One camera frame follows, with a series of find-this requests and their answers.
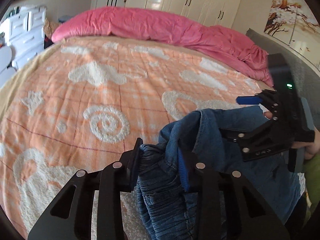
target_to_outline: gray quilted fabric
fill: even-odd
[[[308,100],[315,126],[320,128],[320,77],[301,59],[285,47],[264,37],[252,29],[246,34],[256,45],[269,54],[282,53],[291,66],[298,93]]]

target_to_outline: white spiral pattern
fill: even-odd
[[[117,143],[130,133],[129,121],[112,106],[90,106],[84,111],[83,117],[90,119],[91,132],[100,141]]]

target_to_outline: denim pants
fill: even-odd
[[[165,126],[157,145],[141,146],[138,206],[151,239],[194,239],[197,194],[186,194],[180,183],[179,139],[181,148],[196,153],[206,166],[224,173],[240,171],[282,223],[287,221],[300,198],[298,175],[288,171],[281,155],[243,162],[238,144],[228,142],[219,132],[219,128],[252,131],[266,121],[259,106],[199,110]],[[226,230],[223,216],[221,224]]]

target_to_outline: orange blanket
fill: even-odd
[[[161,128],[187,113],[236,108],[237,96],[258,92],[254,80],[199,52],[72,38],[27,78],[4,115],[0,203],[27,237],[77,170],[101,170],[137,137],[157,143]]]

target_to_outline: denim fabric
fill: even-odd
[[[152,239],[193,239],[197,195],[186,194],[180,183],[179,139],[181,147],[196,153],[206,166],[225,173],[240,171],[281,221],[287,221],[300,198],[298,175],[288,171],[281,155],[244,163],[239,146],[219,132],[219,128],[251,131],[266,121],[258,106],[199,110],[165,126],[157,145],[141,146],[138,205]]]

